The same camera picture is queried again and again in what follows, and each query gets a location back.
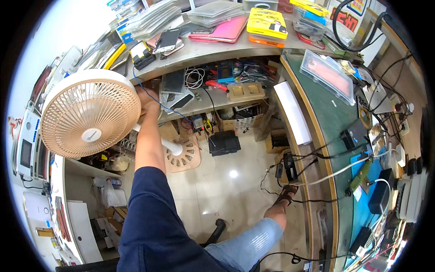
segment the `fan pole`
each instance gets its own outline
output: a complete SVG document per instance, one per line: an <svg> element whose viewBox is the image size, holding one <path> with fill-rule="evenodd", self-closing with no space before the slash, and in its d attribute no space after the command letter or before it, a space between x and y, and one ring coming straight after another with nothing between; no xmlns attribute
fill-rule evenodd
<svg viewBox="0 0 435 272"><path fill-rule="evenodd" d="M133 129L137 132L141 129L141 125L135 124ZM183 146L181 144L175 144L162 138L162 145L166 146L174 156L178 156L183 152Z"/></svg>

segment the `blue shorts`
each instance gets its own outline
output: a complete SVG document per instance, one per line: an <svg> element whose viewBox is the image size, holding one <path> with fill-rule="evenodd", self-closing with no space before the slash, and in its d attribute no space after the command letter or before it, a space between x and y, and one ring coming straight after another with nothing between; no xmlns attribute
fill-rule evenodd
<svg viewBox="0 0 435 272"><path fill-rule="evenodd" d="M222 263L241 272L248 272L282 234L283 230L275 220L264 218L242 234L210 244L205 250Z"/></svg>

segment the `person's arm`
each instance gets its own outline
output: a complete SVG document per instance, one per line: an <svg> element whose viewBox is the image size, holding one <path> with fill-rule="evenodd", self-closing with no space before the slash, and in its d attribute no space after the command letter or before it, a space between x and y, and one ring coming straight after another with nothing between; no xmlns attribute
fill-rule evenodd
<svg viewBox="0 0 435 272"><path fill-rule="evenodd" d="M150 89L147 89L147 91L154 98L159 99L154 91ZM141 86L136 86L136 92L141 100L142 108L146 113L139 134L137 135L136 163L134 170L136 171L145 166L152 166L166 174L163 146L158 130L160 105L155 102Z"/></svg>

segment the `hand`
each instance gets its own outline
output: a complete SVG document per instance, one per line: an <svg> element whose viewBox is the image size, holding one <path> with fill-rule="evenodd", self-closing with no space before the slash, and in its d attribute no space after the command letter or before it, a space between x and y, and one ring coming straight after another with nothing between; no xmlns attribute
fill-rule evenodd
<svg viewBox="0 0 435 272"><path fill-rule="evenodd" d="M139 85L135 87L137 95L139 96L139 99L141 100L141 107L142 109L146 111L153 110L153 109L160 109L160 105L154 101L150 96L154 97L157 101L159 101L159 97L157 94L146 87L144 87L145 90L147 90L148 94L144 89Z"/></svg>

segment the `foot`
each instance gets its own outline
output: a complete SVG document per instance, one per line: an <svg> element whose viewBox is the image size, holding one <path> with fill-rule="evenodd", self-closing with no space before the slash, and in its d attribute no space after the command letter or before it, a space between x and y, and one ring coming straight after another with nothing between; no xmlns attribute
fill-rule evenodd
<svg viewBox="0 0 435 272"><path fill-rule="evenodd" d="M291 203L292 198L298 191L298 186L293 185L286 185L281 191L281 194L279 195L278 199L275 201L275 204L281 203L286 204L286 206L289 206Z"/></svg>

